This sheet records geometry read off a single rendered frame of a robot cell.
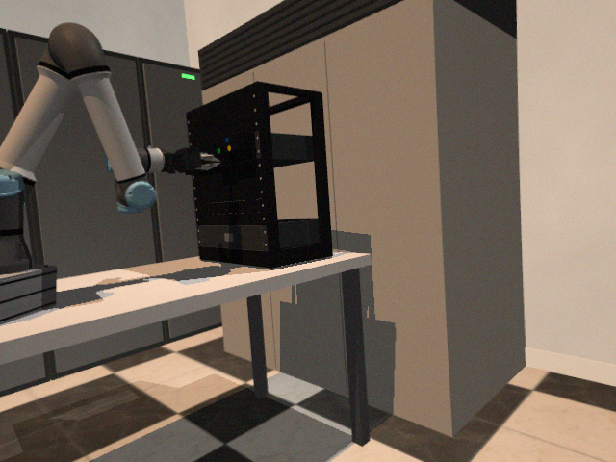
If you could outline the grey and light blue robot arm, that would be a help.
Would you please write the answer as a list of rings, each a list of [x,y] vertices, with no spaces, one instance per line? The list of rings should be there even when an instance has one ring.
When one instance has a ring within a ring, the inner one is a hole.
[[[159,173],[165,165],[159,148],[136,149],[95,34],[80,24],[62,23],[52,30],[48,44],[37,65],[38,80],[0,147],[0,275],[32,268],[23,237],[23,203],[75,95],[81,93],[105,150],[106,169],[115,174],[121,213],[140,213],[155,203],[157,194],[145,173]]]

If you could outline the black open-frame server rack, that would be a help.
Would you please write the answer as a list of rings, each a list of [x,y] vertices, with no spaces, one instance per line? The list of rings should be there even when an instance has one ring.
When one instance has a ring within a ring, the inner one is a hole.
[[[268,91],[298,97],[270,107]],[[312,136],[271,132],[271,115],[309,102]],[[333,256],[320,92],[255,82],[186,116],[190,148],[220,160],[192,175],[201,261],[279,270]],[[274,167],[313,161],[318,218],[277,219]]]

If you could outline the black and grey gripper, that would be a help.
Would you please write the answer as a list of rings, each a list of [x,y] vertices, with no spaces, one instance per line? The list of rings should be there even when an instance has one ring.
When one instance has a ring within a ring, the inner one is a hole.
[[[200,156],[200,148],[182,148],[182,149],[176,150],[174,154],[167,153],[164,149],[160,149],[160,150],[163,152],[165,156],[165,165],[161,172],[166,172],[168,167],[175,167],[176,171],[178,171],[179,173],[184,172],[186,173],[186,175],[197,175],[197,174],[202,173],[203,171],[209,170],[220,164],[220,160],[215,158],[213,155],[209,155],[207,153],[201,152],[201,156]],[[183,159],[183,160],[173,160],[173,159]],[[201,159],[205,161],[209,160],[214,163],[205,164],[201,166]],[[182,165],[182,166],[169,166],[169,165]],[[214,166],[208,167],[206,165],[214,165]],[[188,167],[200,167],[200,168],[189,168],[188,169]],[[182,171],[182,170],[189,170],[189,171]]]

